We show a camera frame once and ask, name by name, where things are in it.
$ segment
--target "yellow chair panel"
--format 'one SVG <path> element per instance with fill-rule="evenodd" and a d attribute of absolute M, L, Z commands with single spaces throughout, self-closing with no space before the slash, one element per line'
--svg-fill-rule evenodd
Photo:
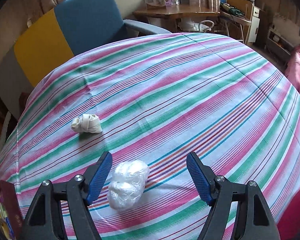
<path fill-rule="evenodd" d="M 74 54 L 57 22 L 54 10 L 48 11 L 17 40 L 14 53 L 33 86 Z"/>

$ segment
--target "chair armrest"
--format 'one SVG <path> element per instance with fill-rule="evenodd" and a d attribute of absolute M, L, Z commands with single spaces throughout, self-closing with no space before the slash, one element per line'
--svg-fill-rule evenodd
<path fill-rule="evenodd" d="M 160 28 L 148 23 L 137 22 L 133 20 L 123 20 L 123 22 L 127 28 L 139 31 L 145 35 L 171 33 L 164 28 Z"/>

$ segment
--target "tablecloth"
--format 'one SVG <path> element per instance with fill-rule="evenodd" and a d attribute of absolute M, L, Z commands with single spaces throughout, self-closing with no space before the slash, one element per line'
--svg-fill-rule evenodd
<path fill-rule="evenodd" d="M 82 113 L 97 114 L 103 132 L 73 132 Z M 118 213 L 106 198 L 110 172 L 89 207 L 102 239 L 196 239 L 210 208 L 186 169 L 191 151 L 232 182 L 255 180 L 278 221 L 300 188 L 300 95 L 261 55 L 226 36 L 173 33 L 107 44 L 34 89 L 0 153 L 0 179 L 14 183 L 25 216 L 43 180 L 82 174 L 104 151 L 112 153 L 112 170 L 139 159 L 150 175 L 140 201 Z M 62 210 L 75 239 L 67 202 Z"/>

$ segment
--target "white plastic bag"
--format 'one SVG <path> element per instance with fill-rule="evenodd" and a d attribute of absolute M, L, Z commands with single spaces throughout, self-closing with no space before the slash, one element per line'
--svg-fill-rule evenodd
<path fill-rule="evenodd" d="M 140 199 L 149 175 L 149 167 L 140 160 L 122 162 L 114 169 L 107 198 L 115 210 L 126 210 Z"/>

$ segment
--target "red cushion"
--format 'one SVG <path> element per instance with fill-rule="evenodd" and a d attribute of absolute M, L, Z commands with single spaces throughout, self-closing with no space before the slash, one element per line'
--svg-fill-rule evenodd
<path fill-rule="evenodd" d="M 293 238 L 300 229 L 300 190 L 292 198 L 278 225 L 281 240 Z"/>

